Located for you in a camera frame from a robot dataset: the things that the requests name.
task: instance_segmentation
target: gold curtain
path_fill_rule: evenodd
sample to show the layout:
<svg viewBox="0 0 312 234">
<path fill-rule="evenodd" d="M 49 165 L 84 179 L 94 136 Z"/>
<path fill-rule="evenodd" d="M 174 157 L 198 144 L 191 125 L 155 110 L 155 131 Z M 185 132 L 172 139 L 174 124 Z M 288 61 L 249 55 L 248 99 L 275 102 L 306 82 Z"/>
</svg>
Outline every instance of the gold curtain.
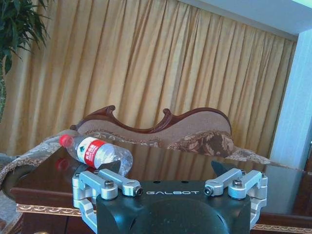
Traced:
<svg viewBox="0 0 312 234">
<path fill-rule="evenodd" d="M 133 127 L 213 107 L 267 156 L 295 42 L 176 0 L 55 0 L 50 38 L 5 78 L 0 152 L 21 154 L 107 105 Z"/>
</svg>

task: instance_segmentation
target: gold trim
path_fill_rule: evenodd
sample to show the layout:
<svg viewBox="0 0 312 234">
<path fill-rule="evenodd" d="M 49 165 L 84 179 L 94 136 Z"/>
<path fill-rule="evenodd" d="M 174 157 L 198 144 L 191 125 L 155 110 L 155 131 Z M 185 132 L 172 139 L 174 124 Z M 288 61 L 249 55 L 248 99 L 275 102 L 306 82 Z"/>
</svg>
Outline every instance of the gold trim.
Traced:
<svg viewBox="0 0 312 234">
<path fill-rule="evenodd" d="M 16 211 L 26 212 L 26 213 L 49 214 L 49 215 L 81 216 L 80 210 L 73 209 L 73 208 L 63 208 L 63 207 L 16 204 Z"/>
<path fill-rule="evenodd" d="M 312 234 L 310 228 L 297 228 L 297 227 L 285 227 L 276 225 L 256 224 L 253 227 L 254 230 L 281 232 L 281 233 L 299 233 L 299 234 Z"/>
<path fill-rule="evenodd" d="M 38 213 L 49 215 L 68 215 L 68 216 L 81 216 L 80 210 L 73 208 L 63 207 L 50 207 L 50 206 L 34 206 L 17 204 L 16 211 L 25 213 Z M 256 224 L 254 230 L 281 232 L 281 233 L 297 233 L 297 234 L 312 234 L 312 229 L 285 227 L 276 225 Z"/>
</svg>

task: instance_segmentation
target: water bottle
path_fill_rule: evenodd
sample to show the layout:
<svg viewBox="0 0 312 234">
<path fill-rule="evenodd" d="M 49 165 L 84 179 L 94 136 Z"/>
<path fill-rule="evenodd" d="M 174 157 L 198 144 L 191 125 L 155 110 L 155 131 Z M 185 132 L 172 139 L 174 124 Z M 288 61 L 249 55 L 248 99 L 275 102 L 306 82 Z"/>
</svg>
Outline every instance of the water bottle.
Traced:
<svg viewBox="0 0 312 234">
<path fill-rule="evenodd" d="M 62 135 L 59 144 L 76 160 L 98 168 L 103 163 L 120 160 L 119 174 L 125 176 L 131 169 L 133 157 L 129 150 L 86 135 Z"/>
</svg>

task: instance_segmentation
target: metal clamp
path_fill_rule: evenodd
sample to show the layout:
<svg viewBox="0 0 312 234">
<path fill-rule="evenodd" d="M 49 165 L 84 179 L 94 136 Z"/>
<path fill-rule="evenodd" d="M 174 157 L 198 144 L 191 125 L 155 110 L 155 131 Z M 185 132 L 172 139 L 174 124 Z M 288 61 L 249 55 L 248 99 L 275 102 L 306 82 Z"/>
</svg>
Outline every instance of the metal clamp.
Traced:
<svg viewBox="0 0 312 234">
<path fill-rule="evenodd" d="M 134 179 L 125 178 L 115 172 L 108 169 L 102 169 L 98 172 L 98 176 L 113 180 L 119 189 L 122 190 L 122 194 L 125 196 L 137 196 L 142 195 L 143 189 L 140 182 Z"/>
<path fill-rule="evenodd" d="M 223 190 L 228 187 L 233 180 L 239 179 L 240 177 L 242 177 L 242 171 L 240 169 L 232 168 L 216 179 L 206 180 L 204 193 L 207 196 L 222 195 Z"/>
<path fill-rule="evenodd" d="M 229 187 L 229 196 L 234 199 L 244 199 L 249 195 L 251 199 L 250 229 L 260 217 L 260 210 L 267 205 L 268 177 L 263 173 L 252 170 L 248 174 L 238 169 L 231 169 L 216 179 L 205 182 L 207 196 L 222 195 L 223 189 Z"/>
<path fill-rule="evenodd" d="M 74 207 L 81 211 L 82 220 L 98 233 L 97 215 L 93 204 L 96 197 L 101 195 L 105 200 L 112 200 L 118 196 L 118 188 L 126 196 L 137 196 L 143 193 L 141 184 L 137 180 L 129 180 L 108 169 L 98 171 L 97 175 L 84 171 L 72 178 Z"/>
</svg>

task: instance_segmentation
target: bottle label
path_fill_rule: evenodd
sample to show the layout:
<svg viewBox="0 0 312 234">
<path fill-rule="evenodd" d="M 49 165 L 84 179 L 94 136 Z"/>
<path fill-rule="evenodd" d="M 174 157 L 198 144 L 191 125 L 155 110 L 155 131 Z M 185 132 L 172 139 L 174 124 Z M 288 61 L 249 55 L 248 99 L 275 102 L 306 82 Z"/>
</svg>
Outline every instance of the bottle label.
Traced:
<svg viewBox="0 0 312 234">
<path fill-rule="evenodd" d="M 105 141 L 96 139 L 94 137 L 87 137 L 83 139 L 77 148 L 77 155 L 79 160 L 91 167 L 95 167 L 94 159 L 96 157 L 97 151 L 105 143 Z"/>
</svg>

